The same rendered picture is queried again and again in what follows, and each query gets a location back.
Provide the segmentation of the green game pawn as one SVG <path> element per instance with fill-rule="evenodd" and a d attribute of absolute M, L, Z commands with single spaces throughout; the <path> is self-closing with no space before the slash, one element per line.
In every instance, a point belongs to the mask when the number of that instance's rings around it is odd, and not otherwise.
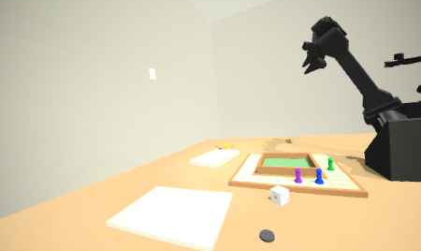
<path fill-rule="evenodd" d="M 327 161 L 328 161 L 328 170 L 335 170 L 334 168 L 333 168 L 333 166 L 332 166 L 332 163 L 333 163 L 333 158 L 331 158 L 331 157 L 329 157 L 328 159 L 327 159 Z"/>

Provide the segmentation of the purple game pawn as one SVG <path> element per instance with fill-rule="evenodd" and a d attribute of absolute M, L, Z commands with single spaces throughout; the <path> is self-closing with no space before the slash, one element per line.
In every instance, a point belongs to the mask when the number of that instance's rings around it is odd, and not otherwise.
<path fill-rule="evenodd" d="M 295 168 L 295 172 L 296 172 L 296 179 L 295 179 L 295 183 L 296 184 L 301 184 L 302 180 L 301 180 L 301 175 L 300 175 L 300 168 Z"/>

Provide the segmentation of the white die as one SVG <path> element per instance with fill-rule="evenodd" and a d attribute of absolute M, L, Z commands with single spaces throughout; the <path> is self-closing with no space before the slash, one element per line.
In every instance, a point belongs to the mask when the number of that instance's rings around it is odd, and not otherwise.
<path fill-rule="evenodd" d="M 270 189 L 270 198 L 280 206 L 285 205 L 289 201 L 289 191 L 279 185 Z"/>

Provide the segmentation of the blue pawn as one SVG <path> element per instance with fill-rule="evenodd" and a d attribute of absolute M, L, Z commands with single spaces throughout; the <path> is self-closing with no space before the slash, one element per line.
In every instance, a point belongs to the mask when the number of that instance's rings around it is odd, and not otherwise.
<path fill-rule="evenodd" d="M 322 180 L 322 170 L 316 169 L 315 172 L 316 172 L 316 178 L 317 178 L 317 179 L 315 179 L 315 182 L 318 185 L 323 185 L 324 181 Z"/>

